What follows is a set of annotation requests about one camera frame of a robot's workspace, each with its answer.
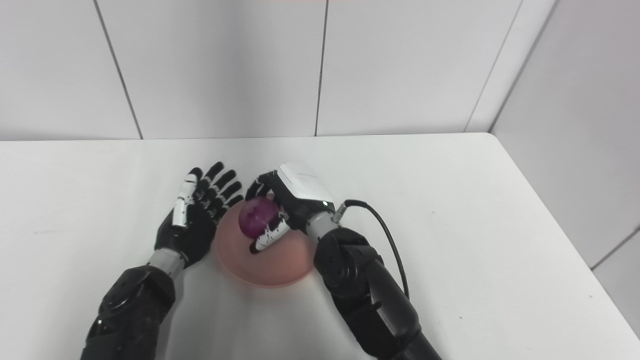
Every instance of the robotic arm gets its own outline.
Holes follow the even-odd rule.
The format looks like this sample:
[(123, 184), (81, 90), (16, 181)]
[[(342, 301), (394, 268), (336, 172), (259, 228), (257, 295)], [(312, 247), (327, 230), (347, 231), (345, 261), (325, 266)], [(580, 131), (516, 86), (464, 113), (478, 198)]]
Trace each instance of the robotic arm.
[(362, 235), (341, 226), (345, 205), (336, 212), (318, 178), (297, 164), (284, 163), (262, 174), (246, 198), (265, 196), (270, 190), (284, 213), (254, 241), (251, 251), (266, 249), (283, 229), (303, 231), (318, 241), (314, 265), (367, 354), (378, 359), (440, 360), (422, 333), (416, 310), (380, 255)]
[(175, 302), (173, 280), (209, 251), (220, 218), (242, 200), (239, 181), (223, 164), (204, 177), (194, 168), (185, 178), (173, 210), (158, 229), (155, 252), (146, 265), (126, 270), (102, 299), (81, 360), (154, 360), (160, 325)]

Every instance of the purple ball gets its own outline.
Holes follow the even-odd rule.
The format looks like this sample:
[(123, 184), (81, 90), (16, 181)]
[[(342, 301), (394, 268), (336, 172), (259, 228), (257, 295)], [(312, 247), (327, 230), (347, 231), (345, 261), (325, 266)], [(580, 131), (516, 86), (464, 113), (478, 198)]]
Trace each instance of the purple ball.
[(257, 239), (264, 234), (267, 225), (278, 216), (278, 205), (265, 197), (254, 197), (245, 202), (240, 215), (238, 225), (240, 231), (251, 239)]

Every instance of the white table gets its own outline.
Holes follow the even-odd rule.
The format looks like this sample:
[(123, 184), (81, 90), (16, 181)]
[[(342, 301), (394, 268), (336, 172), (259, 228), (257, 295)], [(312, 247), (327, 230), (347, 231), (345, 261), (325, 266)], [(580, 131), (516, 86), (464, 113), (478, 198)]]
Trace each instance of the white table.
[[(372, 204), (445, 360), (640, 359), (640, 341), (500, 143), (487, 134), (0, 143), (0, 356), (77, 359), (105, 291), (144, 263), (193, 166), (243, 183), (283, 161)], [(364, 234), (399, 278), (370, 214)], [(183, 273), (160, 359), (367, 359), (319, 277), (279, 290)]]

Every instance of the white wall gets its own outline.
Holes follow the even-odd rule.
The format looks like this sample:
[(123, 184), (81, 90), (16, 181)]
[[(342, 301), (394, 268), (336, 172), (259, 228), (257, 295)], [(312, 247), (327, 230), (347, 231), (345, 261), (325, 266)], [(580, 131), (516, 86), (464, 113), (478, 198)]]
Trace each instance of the white wall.
[[(486, 131), (552, 0), (98, 3), (145, 138), (201, 138)], [(0, 138), (137, 137), (91, 3), (2, 6)]]
[[(589, 266), (640, 224), (638, 13), (560, 0), (494, 129)], [(639, 241), (595, 270), (638, 334)]]
[(137, 137), (91, 1), (0, 1), (0, 140)]

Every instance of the round plate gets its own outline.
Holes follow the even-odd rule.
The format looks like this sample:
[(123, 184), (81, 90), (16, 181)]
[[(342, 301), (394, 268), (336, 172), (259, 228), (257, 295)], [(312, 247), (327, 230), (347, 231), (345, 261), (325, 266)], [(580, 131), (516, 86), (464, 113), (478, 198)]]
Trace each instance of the round plate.
[(236, 279), (260, 288), (293, 284), (314, 268), (316, 246), (300, 231), (289, 231), (258, 254), (249, 251), (252, 239), (238, 226), (244, 201), (222, 217), (213, 239), (215, 253), (228, 273)]

